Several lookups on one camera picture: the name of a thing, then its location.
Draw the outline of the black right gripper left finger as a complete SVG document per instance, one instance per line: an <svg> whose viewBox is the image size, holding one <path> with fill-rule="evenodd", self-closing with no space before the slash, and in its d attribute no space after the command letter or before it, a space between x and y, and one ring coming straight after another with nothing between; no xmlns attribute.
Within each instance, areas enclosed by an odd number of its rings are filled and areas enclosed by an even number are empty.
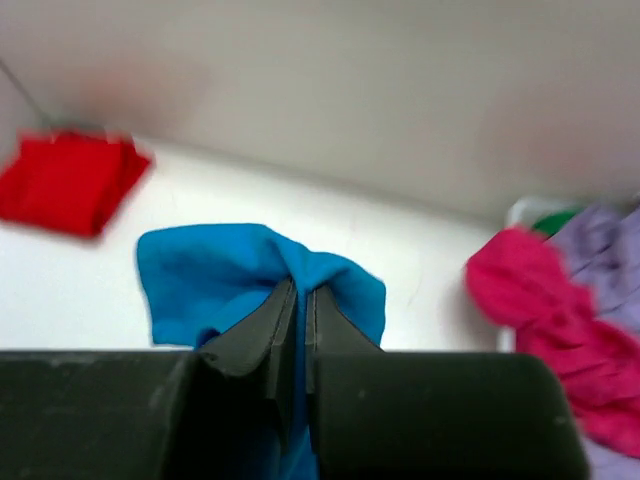
<svg viewBox="0 0 640 480"><path fill-rule="evenodd" d="M276 479L293 417L297 292L289 278L199 349L215 405L207 437L220 479Z"/></svg>

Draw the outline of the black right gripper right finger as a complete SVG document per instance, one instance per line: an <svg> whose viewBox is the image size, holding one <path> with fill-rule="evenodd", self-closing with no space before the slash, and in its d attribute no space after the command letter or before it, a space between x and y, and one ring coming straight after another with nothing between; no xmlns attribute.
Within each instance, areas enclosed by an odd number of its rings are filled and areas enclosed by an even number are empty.
<svg viewBox="0 0 640 480"><path fill-rule="evenodd" d="M322 479L375 479L384 463L376 425L386 406L374 368L384 360L341 311L331 288L308 298L306 398L311 445Z"/></svg>

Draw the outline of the blue t shirt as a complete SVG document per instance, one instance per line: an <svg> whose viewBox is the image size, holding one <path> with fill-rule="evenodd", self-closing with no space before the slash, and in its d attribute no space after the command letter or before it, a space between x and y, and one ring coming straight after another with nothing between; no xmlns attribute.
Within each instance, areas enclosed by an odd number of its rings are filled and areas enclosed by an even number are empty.
<svg viewBox="0 0 640 480"><path fill-rule="evenodd" d="M145 233L137 265L157 345L199 347L258 308L275 286L292 278L297 294L293 420L282 479L315 479L305 399L307 297L328 285L340 310L374 344L385 328L386 287L355 262L314 252L265 225L210 224Z"/></svg>

